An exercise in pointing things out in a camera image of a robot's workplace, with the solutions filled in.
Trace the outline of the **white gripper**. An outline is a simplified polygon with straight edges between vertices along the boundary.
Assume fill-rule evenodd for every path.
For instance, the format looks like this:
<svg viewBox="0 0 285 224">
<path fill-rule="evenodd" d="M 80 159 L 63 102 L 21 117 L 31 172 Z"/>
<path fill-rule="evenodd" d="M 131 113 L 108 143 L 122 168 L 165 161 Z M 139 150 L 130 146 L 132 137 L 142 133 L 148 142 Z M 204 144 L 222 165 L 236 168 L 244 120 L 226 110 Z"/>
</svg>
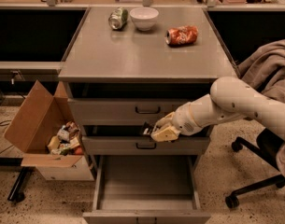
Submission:
<svg viewBox="0 0 285 224">
<path fill-rule="evenodd" d="M 181 105 L 175 112 L 159 119 L 154 127 L 150 137 L 156 142 L 174 141 L 180 134 L 191 136 L 202 130 L 194 119 L 191 102 Z"/>
</svg>

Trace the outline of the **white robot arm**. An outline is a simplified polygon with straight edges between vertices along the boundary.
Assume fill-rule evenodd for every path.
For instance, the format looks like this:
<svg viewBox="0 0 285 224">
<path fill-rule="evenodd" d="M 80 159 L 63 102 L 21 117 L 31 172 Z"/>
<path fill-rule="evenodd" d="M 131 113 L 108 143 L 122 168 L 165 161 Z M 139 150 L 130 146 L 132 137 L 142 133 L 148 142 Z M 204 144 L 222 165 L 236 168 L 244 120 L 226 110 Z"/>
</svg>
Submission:
<svg viewBox="0 0 285 224">
<path fill-rule="evenodd" d="M 285 141 L 285 104 L 268 98 L 235 77 L 217 79 L 207 94 L 157 121 L 151 138 L 174 141 L 209 125 L 251 118 Z"/>
</svg>

